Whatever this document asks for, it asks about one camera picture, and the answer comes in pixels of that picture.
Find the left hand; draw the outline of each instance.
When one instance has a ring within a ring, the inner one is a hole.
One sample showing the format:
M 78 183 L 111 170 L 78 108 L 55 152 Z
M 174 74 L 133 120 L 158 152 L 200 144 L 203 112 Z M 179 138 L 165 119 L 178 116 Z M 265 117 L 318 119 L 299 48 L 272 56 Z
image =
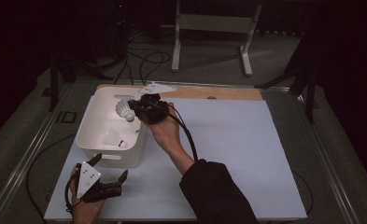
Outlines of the left hand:
M 76 171 L 76 166 L 72 171 L 73 175 Z M 73 206 L 73 221 L 75 224 L 88 224 L 96 223 L 99 215 L 101 214 L 102 208 L 104 207 L 106 199 L 98 201 L 96 203 L 84 203 L 76 197 L 76 181 L 72 181 L 69 188 L 72 192 L 72 206 Z

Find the hand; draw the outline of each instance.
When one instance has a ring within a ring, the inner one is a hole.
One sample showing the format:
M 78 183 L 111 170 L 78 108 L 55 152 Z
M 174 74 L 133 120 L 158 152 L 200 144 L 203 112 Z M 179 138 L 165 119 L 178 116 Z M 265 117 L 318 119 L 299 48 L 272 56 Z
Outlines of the hand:
M 173 108 L 174 104 L 168 104 L 169 113 L 178 119 Z M 169 155 L 178 171 L 184 175 L 194 164 L 194 160 L 180 143 L 179 124 L 168 116 L 159 123 L 146 125 L 151 129 L 157 144 Z
M 72 171 L 72 175 L 76 170 L 77 168 L 75 167 Z M 72 192 L 73 221 L 75 224 L 96 223 L 106 200 L 101 200 L 96 203 L 84 203 L 76 197 L 76 181 L 77 179 L 72 181 L 69 186 Z

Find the metal stand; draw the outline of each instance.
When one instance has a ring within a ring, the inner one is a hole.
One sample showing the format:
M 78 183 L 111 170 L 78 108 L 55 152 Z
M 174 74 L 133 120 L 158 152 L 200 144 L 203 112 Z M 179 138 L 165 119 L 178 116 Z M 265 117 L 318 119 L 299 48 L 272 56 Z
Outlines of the metal stand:
M 240 52 L 242 62 L 247 76 L 252 75 L 247 51 L 255 32 L 256 24 L 261 12 L 261 5 L 257 5 L 252 18 L 221 17 L 207 15 L 192 15 L 180 13 L 180 0 L 176 0 L 176 26 L 175 26 L 175 46 L 172 58 L 172 71 L 179 70 L 180 59 L 180 29 L 221 31 L 247 34 L 247 42 L 241 46 Z

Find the white table surface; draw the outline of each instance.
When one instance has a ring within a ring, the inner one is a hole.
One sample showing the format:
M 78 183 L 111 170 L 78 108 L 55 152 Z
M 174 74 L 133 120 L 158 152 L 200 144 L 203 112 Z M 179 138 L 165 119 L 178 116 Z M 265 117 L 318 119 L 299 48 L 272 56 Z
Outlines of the white table surface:
M 198 157 L 225 163 L 258 220 L 305 218 L 306 213 L 265 101 L 163 99 L 173 102 L 191 132 Z M 189 141 L 180 132 L 191 154 Z M 64 187 L 72 168 L 88 158 L 73 143 L 45 219 L 67 220 Z M 124 169 L 95 167 L 101 182 L 115 182 Z M 148 130 L 140 164 L 129 169 L 122 195 L 106 201 L 101 219 L 193 220 L 181 174 Z

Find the black sleeve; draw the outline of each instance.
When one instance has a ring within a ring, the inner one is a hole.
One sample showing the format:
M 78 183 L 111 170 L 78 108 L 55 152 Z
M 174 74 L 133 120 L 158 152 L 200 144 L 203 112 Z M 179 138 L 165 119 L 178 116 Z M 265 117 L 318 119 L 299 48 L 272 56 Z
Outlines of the black sleeve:
M 197 161 L 179 185 L 200 223 L 258 223 L 247 198 L 222 163 Z

